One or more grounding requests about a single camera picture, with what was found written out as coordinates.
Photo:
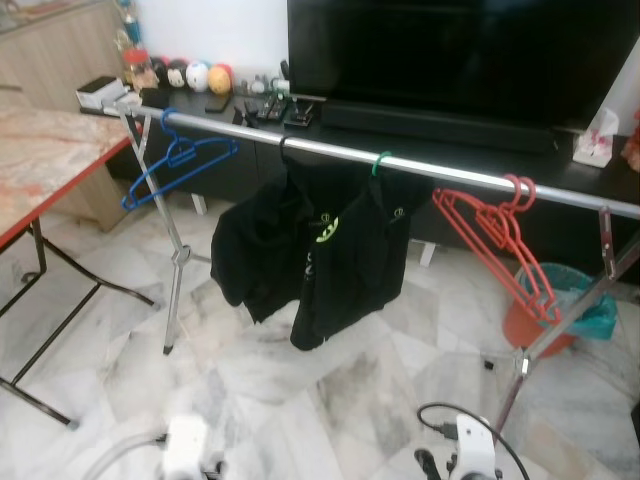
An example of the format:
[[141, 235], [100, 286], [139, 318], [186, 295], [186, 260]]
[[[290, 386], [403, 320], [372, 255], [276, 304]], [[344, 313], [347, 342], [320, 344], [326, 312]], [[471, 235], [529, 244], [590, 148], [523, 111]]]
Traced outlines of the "black television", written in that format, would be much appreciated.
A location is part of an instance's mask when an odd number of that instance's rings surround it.
[[302, 95], [582, 128], [640, 33], [634, 0], [287, 0]]

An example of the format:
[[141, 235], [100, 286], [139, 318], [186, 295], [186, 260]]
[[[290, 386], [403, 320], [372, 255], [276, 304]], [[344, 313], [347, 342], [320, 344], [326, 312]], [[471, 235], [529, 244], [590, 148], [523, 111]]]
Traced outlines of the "black soundbar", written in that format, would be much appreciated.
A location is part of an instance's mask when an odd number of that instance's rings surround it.
[[480, 116], [439, 113], [439, 111], [393, 108], [387, 105], [329, 100], [320, 108], [321, 123], [326, 127], [394, 136], [550, 154], [559, 148], [556, 134], [550, 129]]

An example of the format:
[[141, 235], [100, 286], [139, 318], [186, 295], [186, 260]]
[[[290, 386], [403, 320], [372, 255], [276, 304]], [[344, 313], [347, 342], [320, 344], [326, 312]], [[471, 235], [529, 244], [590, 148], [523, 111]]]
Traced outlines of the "orange bin teal liner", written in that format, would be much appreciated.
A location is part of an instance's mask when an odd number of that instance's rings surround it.
[[[557, 306], [561, 307], [561, 311], [567, 310], [568, 306], [581, 297], [593, 283], [591, 276], [571, 266], [557, 264], [557, 262], [541, 262], [540, 266], [541, 270], [547, 274], [550, 287], [556, 292]], [[611, 339], [617, 317], [616, 301], [609, 294], [603, 294], [593, 306], [575, 320], [575, 324], [566, 333], [550, 343], [543, 355], [558, 355], [563, 349], [571, 347], [577, 339]], [[504, 317], [503, 335], [511, 346], [527, 348], [539, 338], [547, 326], [548, 323], [539, 323], [534, 317], [527, 315], [524, 308], [513, 302]]]

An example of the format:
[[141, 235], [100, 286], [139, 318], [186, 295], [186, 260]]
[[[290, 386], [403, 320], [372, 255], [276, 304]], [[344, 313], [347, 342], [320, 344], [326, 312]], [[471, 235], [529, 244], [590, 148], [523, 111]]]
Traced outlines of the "light wooden cabinet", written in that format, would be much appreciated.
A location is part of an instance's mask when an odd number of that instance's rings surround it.
[[77, 113], [76, 91], [123, 76], [115, 0], [93, 0], [0, 33], [0, 106]]

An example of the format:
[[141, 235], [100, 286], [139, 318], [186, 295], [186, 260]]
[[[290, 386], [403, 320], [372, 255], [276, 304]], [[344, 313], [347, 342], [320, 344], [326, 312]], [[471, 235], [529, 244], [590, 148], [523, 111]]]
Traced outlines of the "black box red buttons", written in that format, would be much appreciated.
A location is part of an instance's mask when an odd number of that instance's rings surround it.
[[293, 99], [282, 115], [282, 123], [289, 127], [305, 128], [319, 113], [320, 101], [311, 99]]

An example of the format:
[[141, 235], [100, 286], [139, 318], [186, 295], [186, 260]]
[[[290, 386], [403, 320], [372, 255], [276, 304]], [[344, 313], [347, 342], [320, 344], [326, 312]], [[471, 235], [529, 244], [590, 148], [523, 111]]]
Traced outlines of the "blue plastic hanger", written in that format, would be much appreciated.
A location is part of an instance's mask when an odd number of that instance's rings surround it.
[[[157, 196], [165, 195], [165, 193], [168, 193], [175, 187], [180, 186], [180, 184], [187, 182], [188, 179], [196, 177], [196, 175], [211, 168], [211, 166], [221, 163], [221, 161], [228, 159], [228, 157], [233, 157], [238, 154], [239, 148], [241, 147], [239, 147], [238, 141], [233, 140], [233, 138], [211, 137], [205, 138], [205, 140], [191, 140], [191, 138], [180, 136], [180, 134], [175, 132], [174, 129], [170, 128], [169, 124], [166, 123], [169, 116], [175, 113], [177, 113], [177, 110], [168, 108], [160, 115], [160, 127], [165, 133], [172, 136], [172, 142], [170, 142], [169, 146], [166, 147], [165, 154], [161, 157], [159, 163], [146, 166], [146, 168], [143, 169], [141, 177], [134, 180], [132, 186], [129, 187], [127, 193], [125, 193], [125, 196], [122, 198], [122, 206], [124, 210], [136, 210], [141, 204], [146, 204], [146, 202], [154, 200]], [[150, 195], [138, 198], [136, 192], [137, 189], [140, 188], [146, 180], [150, 180], [151, 175], [154, 174], [156, 170], [163, 168], [163, 166], [179, 168], [179, 166], [182, 166], [184, 163], [188, 163], [188, 161], [197, 160], [198, 157], [200, 157], [201, 148], [205, 146], [225, 146], [227, 147], [227, 151], [225, 151], [224, 154], [220, 154], [215, 157], [207, 157], [206, 163], [196, 166], [193, 170], [189, 170], [189, 172], [182, 175], [182, 177], [178, 177], [173, 180], [172, 183], [163, 184], [163, 186], [160, 187], [151, 187]]]

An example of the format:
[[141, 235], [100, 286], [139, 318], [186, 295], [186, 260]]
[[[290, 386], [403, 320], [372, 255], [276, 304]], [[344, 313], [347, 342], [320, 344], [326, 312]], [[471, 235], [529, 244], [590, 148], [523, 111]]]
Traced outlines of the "black polo shirt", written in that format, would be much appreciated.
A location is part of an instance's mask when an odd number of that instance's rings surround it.
[[298, 165], [291, 180], [310, 223], [291, 343], [310, 351], [401, 293], [412, 216], [434, 182], [353, 163]]
[[288, 155], [282, 165], [282, 173], [221, 214], [212, 234], [212, 279], [253, 323], [300, 297], [307, 237], [316, 232], [301, 165]]

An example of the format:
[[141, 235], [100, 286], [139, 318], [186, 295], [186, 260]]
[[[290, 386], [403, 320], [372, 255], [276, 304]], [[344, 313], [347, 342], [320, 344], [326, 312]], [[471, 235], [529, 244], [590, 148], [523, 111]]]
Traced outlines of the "white blue plush ball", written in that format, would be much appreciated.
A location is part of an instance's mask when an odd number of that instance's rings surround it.
[[186, 83], [192, 91], [209, 90], [210, 65], [206, 61], [192, 61], [186, 68]]

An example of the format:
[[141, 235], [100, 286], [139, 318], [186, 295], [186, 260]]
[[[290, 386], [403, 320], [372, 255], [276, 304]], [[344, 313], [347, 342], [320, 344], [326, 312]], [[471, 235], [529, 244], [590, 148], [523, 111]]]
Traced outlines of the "black TV console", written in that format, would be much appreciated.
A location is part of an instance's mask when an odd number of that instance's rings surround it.
[[[174, 108], [178, 113], [205, 116], [215, 122], [239, 123], [233, 120], [237, 116], [232, 111], [232, 106], [224, 113], [207, 113], [204, 110], [206, 102], [214, 99], [210, 93], [174, 90], [145, 92], [142, 93], [142, 99], [143, 105], [147, 108]], [[535, 180], [538, 184], [538, 200], [529, 210], [517, 214], [522, 241], [534, 253], [536, 259], [543, 262], [561, 262], [588, 274], [598, 274], [603, 269], [598, 209], [557, 204], [556, 201], [548, 200], [543, 187], [567, 189], [582, 195], [639, 205], [639, 174], [621, 157], [612, 160], [605, 168], [594, 168], [575, 163], [571, 160], [571, 154], [566, 154], [563, 150], [553, 154], [518, 154], [488, 147], [343, 131], [329, 128], [323, 124], [323, 120], [316, 120], [316, 123], [311, 123], [307, 129], [294, 129], [274, 123], [259, 123], [256, 127], [270, 131], [274, 136], [288, 134], [329, 145], [357, 148], [371, 154], [390, 151], [397, 157], [426, 160], [431, 164], [483, 173], [490, 177], [513, 174]], [[236, 156], [211, 166], [206, 172], [180, 184], [175, 191], [237, 204], [250, 198], [271, 178], [284, 172], [278, 140], [237, 140], [237, 143], [239, 151]], [[216, 157], [225, 150], [225, 145], [202, 147], [200, 159], [177, 169], [159, 170], [156, 172], [156, 182], [164, 186], [173, 179], [182, 177], [195, 166], [206, 163], [206, 157]], [[123, 179], [127, 188], [140, 175], [141, 170], [131, 148], [125, 146], [125, 152], [127, 154], [120, 154], [110, 160], [108, 166], [110, 173], [115, 178]], [[434, 186], [470, 193], [481, 198], [486, 204], [499, 204], [500, 201], [511, 197], [509, 192], [466, 186], [452, 180], [435, 180]], [[415, 241], [466, 248], [466, 243], [436, 210], [431, 202], [430, 192], [430, 189], [426, 192], [425, 204], [413, 215], [412, 238]]]

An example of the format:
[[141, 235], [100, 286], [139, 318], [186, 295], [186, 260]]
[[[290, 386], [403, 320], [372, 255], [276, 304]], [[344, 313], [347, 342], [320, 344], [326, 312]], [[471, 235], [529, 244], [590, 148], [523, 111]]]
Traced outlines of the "silver metal clothes rack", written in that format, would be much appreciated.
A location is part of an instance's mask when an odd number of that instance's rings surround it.
[[[152, 119], [160, 120], [163, 110], [156, 108], [146, 108], [142, 105], [128, 104], [128, 102], [118, 101], [111, 106], [116, 110], [116, 115], [124, 120], [125, 124], [137, 134], [137, 140], [134, 141], [134, 154], [140, 160], [143, 168], [146, 168], [145, 147], [142, 146], [145, 141], [146, 133], [142, 129], [134, 127], [136, 119], [141, 116], [143, 124], [150, 124]], [[239, 140], [250, 140], [256, 142], [275, 142], [278, 143], [285, 133], [275, 133], [270, 131], [261, 131], [246, 127], [246, 125], [236, 125], [227, 122], [216, 122], [204, 118], [204, 116], [193, 116], [182, 113], [175, 113], [168, 118], [169, 122], [180, 127], [189, 127], [200, 129], [200, 131], [212, 132], [220, 134], [223, 137], [239, 138]], [[305, 137], [292, 136], [285, 142], [285, 148], [296, 148], [296, 150], [310, 152], [326, 157], [335, 157], [335, 159], [343, 159], [348, 161], [356, 161], [356, 163], [374, 163], [376, 154], [374, 152], [357, 150], [357, 148], [349, 148], [332, 143], [324, 143], [316, 140], [306, 140]], [[504, 180], [494, 175], [486, 175], [483, 173], [466, 172], [452, 166], [442, 166], [424, 161], [407, 159], [407, 157], [389, 156], [381, 163], [383, 166], [389, 166], [402, 170], [402, 172], [410, 172], [421, 177], [431, 177], [438, 180], [451, 180], [454, 183], [466, 184], [466, 186], [494, 189], [499, 192], [515, 192], [521, 195], [535, 195], [540, 198], [548, 198], [548, 200], [556, 202], [556, 204], [570, 205], [580, 207], [580, 209], [595, 209], [599, 212], [600, 218], [600, 236], [602, 236], [602, 257], [604, 261], [604, 270], [602, 274], [595, 276], [590, 288], [586, 293], [582, 294], [579, 300], [568, 306], [567, 310], [562, 311], [562, 319], [559, 323], [553, 325], [552, 328], [545, 330], [532, 346], [527, 347], [517, 355], [518, 371], [515, 380], [509, 388], [506, 401], [504, 401], [502, 410], [495, 421], [495, 429], [502, 431], [506, 426], [511, 415], [513, 407], [515, 407], [518, 393], [524, 387], [525, 381], [529, 379], [531, 371], [543, 357], [543, 352], [550, 346], [553, 340], [561, 337], [567, 332], [567, 329], [576, 320], [577, 317], [584, 314], [589, 307], [593, 306], [596, 300], [599, 300], [603, 294], [607, 293], [614, 284], [625, 278], [628, 271], [635, 269], [640, 259], [640, 234], [635, 234], [628, 241], [625, 247], [614, 242], [613, 228], [611, 219], [613, 216], [625, 216], [625, 218], [640, 218], [640, 207], [637, 205], [622, 204], [608, 198], [584, 195], [584, 193], [567, 191], [567, 189], [559, 189], [553, 187], [534, 187], [530, 179], [522, 180], [507, 179]]]

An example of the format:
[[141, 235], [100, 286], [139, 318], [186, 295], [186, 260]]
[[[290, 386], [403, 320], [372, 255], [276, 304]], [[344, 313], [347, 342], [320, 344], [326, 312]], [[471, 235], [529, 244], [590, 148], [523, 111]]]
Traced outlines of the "white tissue box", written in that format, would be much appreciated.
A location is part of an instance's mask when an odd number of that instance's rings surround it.
[[620, 118], [613, 110], [602, 108], [591, 119], [588, 128], [575, 141], [572, 160], [575, 163], [604, 168], [614, 155], [614, 137], [620, 131]]

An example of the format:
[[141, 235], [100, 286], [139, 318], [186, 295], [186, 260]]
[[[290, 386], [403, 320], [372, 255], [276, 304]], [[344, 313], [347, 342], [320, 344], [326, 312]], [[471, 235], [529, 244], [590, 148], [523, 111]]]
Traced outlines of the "red lid jar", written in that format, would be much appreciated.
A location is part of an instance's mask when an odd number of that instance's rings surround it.
[[140, 47], [127, 47], [122, 51], [122, 59], [125, 65], [125, 81], [132, 84], [136, 90], [156, 86], [154, 69], [145, 50]]

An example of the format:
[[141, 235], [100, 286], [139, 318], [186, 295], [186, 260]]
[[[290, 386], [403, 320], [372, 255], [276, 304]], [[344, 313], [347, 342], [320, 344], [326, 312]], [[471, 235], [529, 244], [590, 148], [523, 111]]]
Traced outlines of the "black plush ball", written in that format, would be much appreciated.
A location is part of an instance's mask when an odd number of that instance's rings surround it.
[[168, 88], [172, 87], [168, 79], [166, 59], [152, 56], [152, 58], [148, 60], [150, 60], [152, 72], [154, 72], [154, 76], [156, 77], [156, 87], [160, 88], [160, 90], [168, 90]]

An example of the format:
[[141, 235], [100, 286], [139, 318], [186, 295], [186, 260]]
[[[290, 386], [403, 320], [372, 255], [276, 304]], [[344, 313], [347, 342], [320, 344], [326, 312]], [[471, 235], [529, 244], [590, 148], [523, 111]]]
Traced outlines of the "marble top folding table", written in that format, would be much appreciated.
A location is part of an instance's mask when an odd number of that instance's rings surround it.
[[12, 379], [0, 376], [0, 388], [69, 430], [76, 430], [79, 422], [20, 389], [18, 381], [37, 364], [55, 339], [102, 288], [128, 294], [147, 306], [155, 306], [156, 302], [145, 294], [83, 268], [69, 253], [45, 237], [40, 219], [70, 189], [76, 188], [101, 169], [106, 160], [118, 154], [127, 138], [123, 125], [105, 116], [0, 105], [0, 253], [9, 250], [23, 234], [28, 234], [35, 244], [38, 264], [37, 271], [24, 280], [23, 287], [0, 306], [0, 317], [17, 305], [45, 276], [49, 270], [47, 253], [54, 253], [93, 283], [78, 305], [28, 358], [22, 370]]

